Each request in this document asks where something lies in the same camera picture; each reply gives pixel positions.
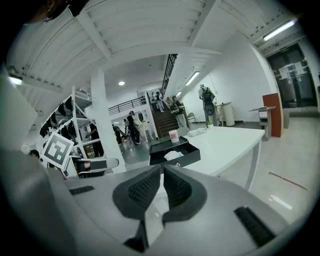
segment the black drawer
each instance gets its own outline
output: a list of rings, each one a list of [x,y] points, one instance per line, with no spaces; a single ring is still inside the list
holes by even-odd
[[[189,141],[180,137],[180,141],[177,143],[172,143],[171,140],[165,141],[152,145],[150,148],[150,165],[160,164],[162,167],[164,165],[177,165],[185,167],[187,165],[193,164],[201,159],[200,150],[195,146],[191,145]],[[165,155],[170,151],[181,152],[183,156],[176,159],[167,161]]]

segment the white tissue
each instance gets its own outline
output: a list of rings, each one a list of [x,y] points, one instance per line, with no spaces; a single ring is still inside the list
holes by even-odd
[[[184,154],[182,154],[181,152],[177,152],[177,151],[170,151],[168,154],[166,154],[164,156],[164,158],[167,160],[167,161],[170,161],[172,159],[176,159],[176,158],[179,158],[179,157],[183,157]]]
[[[196,129],[196,130],[191,130],[191,131],[189,131],[188,132],[188,135],[190,136],[190,137],[194,137],[194,136],[197,136],[197,135],[199,135],[199,134],[203,134],[203,133],[205,133],[207,131],[207,128],[198,128],[198,129]]]

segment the black grip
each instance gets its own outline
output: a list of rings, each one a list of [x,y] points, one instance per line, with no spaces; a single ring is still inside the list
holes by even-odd
[[[164,166],[163,185],[169,201],[169,211],[163,215],[163,223],[189,220],[207,200],[207,190],[200,182],[175,170],[171,165]]]
[[[240,207],[234,213],[257,246],[261,247],[275,238],[275,235],[248,207]]]
[[[114,189],[112,199],[123,216],[145,220],[145,212],[160,187],[160,174],[160,165],[155,165]]]

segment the trash bin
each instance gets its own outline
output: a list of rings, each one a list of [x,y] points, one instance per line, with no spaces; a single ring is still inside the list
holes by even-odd
[[[224,112],[224,119],[226,126],[234,126],[235,125],[235,118],[234,118],[234,113],[232,111],[232,106],[231,102],[228,103],[222,103],[222,108]]]

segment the doorway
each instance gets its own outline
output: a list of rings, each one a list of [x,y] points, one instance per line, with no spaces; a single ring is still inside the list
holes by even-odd
[[[267,58],[276,78],[283,108],[317,107],[308,62],[296,43]]]

